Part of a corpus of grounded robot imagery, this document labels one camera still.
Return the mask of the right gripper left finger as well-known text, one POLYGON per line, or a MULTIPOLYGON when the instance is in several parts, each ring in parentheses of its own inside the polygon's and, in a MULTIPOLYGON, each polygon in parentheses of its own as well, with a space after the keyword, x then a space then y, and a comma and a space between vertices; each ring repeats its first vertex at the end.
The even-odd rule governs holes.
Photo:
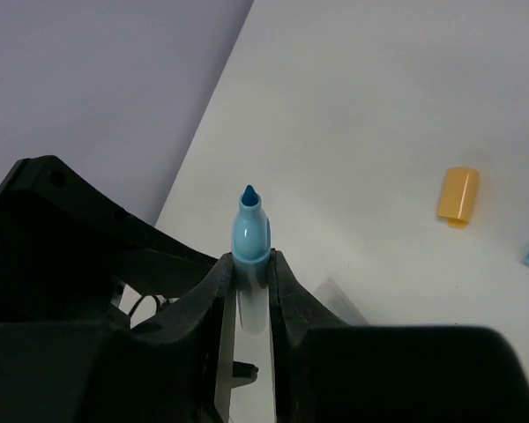
POLYGON ((223 255, 204 279, 133 329, 148 346, 139 400, 142 422, 227 422, 235 347, 233 260, 223 255))

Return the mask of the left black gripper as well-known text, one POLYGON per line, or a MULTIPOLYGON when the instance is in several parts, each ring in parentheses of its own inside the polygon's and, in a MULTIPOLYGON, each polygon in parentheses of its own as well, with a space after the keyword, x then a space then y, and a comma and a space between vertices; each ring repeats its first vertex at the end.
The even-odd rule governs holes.
POLYGON ((126 324, 125 287, 178 298, 214 264, 55 156, 17 161, 0 184, 0 323, 126 324))

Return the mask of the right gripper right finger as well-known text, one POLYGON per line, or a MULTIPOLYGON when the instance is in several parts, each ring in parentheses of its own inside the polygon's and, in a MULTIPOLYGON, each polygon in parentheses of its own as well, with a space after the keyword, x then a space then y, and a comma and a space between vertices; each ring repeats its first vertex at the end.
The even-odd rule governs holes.
POLYGON ((274 414, 277 422, 317 422, 331 413, 350 366, 337 355, 344 335, 369 323, 335 284, 324 305, 300 284, 284 254, 267 264, 274 414))

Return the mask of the light blue marker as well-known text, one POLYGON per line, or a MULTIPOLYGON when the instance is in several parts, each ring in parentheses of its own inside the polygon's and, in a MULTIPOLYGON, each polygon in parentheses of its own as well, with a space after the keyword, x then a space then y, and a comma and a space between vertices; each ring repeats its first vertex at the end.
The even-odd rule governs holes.
POLYGON ((242 329, 251 334, 265 327, 267 266, 272 252, 271 224, 261 196, 248 185, 239 198, 231 234, 235 289, 242 329))

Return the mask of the orange marker cap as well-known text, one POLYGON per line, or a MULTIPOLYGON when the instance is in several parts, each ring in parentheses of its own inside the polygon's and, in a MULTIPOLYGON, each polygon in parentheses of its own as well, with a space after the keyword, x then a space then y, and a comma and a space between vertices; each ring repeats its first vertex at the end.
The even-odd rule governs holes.
POLYGON ((436 216, 449 227, 462 229, 472 217, 480 186, 480 173, 470 167, 449 168, 443 178, 436 216))

